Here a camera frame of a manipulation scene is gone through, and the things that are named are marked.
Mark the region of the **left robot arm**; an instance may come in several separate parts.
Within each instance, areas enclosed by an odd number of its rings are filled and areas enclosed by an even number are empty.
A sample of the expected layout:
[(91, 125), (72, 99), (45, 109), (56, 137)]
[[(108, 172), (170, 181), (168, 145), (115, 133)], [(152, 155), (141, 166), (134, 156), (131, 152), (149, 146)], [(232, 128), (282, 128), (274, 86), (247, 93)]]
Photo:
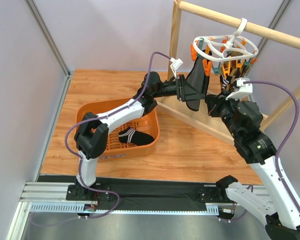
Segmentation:
[(106, 151), (109, 135), (118, 127), (151, 113), (158, 105), (156, 98), (176, 96), (187, 104), (199, 102), (208, 91), (209, 76), (192, 70), (187, 76), (172, 76), (161, 81), (159, 74), (145, 74), (135, 96), (124, 104), (103, 113), (87, 112), (75, 126), (74, 141), (79, 158), (78, 174), (74, 184), (76, 196), (89, 199), (97, 196), (95, 188), (97, 162)]

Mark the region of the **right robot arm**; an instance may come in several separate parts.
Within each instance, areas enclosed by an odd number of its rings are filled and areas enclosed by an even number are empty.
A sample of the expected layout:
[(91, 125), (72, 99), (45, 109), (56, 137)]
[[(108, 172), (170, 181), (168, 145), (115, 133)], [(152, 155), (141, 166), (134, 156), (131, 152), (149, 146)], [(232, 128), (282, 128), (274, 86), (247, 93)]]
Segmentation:
[(240, 204), (264, 226), (272, 240), (300, 240), (300, 199), (291, 197), (285, 188), (283, 167), (276, 160), (277, 149), (260, 130), (263, 120), (258, 105), (247, 100), (227, 99), (227, 91), (205, 97), (208, 115), (219, 117), (233, 137), (239, 155), (261, 179), (271, 201), (247, 190), (233, 176), (216, 182), (223, 195)]

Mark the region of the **brown argyle sock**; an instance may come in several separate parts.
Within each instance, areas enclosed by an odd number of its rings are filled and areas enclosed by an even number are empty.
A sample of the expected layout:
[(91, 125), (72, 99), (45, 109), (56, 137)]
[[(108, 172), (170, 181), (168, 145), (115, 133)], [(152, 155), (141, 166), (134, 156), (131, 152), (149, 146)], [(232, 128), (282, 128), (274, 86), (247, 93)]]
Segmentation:
[(236, 60), (224, 62), (222, 64), (221, 73), (220, 74), (232, 76), (232, 80), (233, 80), (234, 77), (235, 77), (234, 76), (234, 74), (235, 74), (235, 68), (236, 68)]
[(249, 58), (248, 60), (236, 60), (235, 63), (235, 78), (243, 78), (246, 77), (250, 69), (252, 68), (253, 64), (256, 63), (259, 59), (258, 58)]

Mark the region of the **black white-striped sock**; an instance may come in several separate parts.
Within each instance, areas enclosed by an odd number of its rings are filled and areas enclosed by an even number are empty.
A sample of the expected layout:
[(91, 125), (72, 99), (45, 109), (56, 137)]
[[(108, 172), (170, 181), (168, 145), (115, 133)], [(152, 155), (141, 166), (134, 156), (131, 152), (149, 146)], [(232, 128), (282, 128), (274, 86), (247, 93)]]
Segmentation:
[(118, 139), (123, 144), (134, 144), (136, 146), (145, 146), (151, 144), (155, 139), (153, 136), (128, 127), (118, 133)]

